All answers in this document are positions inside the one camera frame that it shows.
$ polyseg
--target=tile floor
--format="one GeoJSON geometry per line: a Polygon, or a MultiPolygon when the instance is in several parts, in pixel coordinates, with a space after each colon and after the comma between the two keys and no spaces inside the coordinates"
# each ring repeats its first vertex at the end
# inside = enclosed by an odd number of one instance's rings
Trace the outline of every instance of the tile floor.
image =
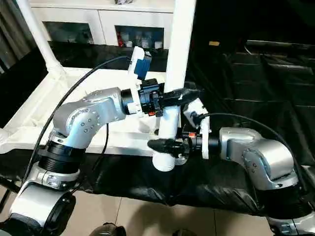
{"type": "MultiPolygon", "coordinates": [[[[4,189],[0,187],[0,198],[4,189]]],[[[172,236],[181,228],[198,236],[272,236],[265,218],[210,208],[168,207],[140,200],[76,192],[77,205],[62,236],[88,236],[104,222],[126,228],[128,236],[172,236]]],[[[3,221],[15,198],[11,194],[3,221]]]]}

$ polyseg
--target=curtain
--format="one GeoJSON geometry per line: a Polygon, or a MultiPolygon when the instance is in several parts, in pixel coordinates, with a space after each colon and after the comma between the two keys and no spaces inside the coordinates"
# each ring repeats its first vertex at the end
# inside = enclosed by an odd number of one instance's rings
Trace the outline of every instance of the curtain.
{"type": "Polygon", "coordinates": [[[32,34],[14,0],[0,0],[0,73],[35,47],[32,34]]]}

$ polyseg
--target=shoe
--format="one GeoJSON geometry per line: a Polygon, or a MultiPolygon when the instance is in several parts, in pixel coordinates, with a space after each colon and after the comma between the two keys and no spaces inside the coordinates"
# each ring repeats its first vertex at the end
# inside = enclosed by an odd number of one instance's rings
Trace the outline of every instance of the shoe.
{"type": "Polygon", "coordinates": [[[117,227],[113,223],[105,223],[96,228],[90,236],[126,236],[126,230],[123,226],[117,227]]]}

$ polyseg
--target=white pole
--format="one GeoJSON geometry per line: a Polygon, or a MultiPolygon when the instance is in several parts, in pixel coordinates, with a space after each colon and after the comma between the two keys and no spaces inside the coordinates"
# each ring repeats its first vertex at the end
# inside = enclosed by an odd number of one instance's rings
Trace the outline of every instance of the white pole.
{"type": "MultiPolygon", "coordinates": [[[[164,92],[184,87],[195,5],[196,0],[175,0],[164,92]]],[[[175,138],[179,111],[179,107],[164,109],[159,126],[159,138],[175,138]]],[[[171,171],[175,166],[175,158],[167,153],[154,152],[153,165],[160,171],[171,171]]]]}
{"type": "Polygon", "coordinates": [[[28,0],[16,0],[22,15],[33,35],[33,38],[46,62],[47,71],[52,73],[56,79],[60,79],[65,75],[63,67],[57,61],[53,51],[51,50],[44,33],[39,25],[39,22],[35,18],[34,13],[32,12],[31,6],[28,0]]]}

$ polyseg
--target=glass cabinet door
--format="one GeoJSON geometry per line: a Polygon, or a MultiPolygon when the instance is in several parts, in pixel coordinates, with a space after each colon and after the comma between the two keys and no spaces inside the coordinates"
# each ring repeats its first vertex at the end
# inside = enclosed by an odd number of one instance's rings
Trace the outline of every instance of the glass cabinet door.
{"type": "Polygon", "coordinates": [[[169,48],[172,13],[100,10],[99,16],[107,45],[169,48]]]}
{"type": "Polygon", "coordinates": [[[44,21],[52,41],[94,44],[89,24],[44,21]]]}
{"type": "Polygon", "coordinates": [[[115,26],[118,46],[163,48],[164,28],[115,26]]]}
{"type": "Polygon", "coordinates": [[[34,7],[49,41],[106,44],[97,10],[34,7]]]}

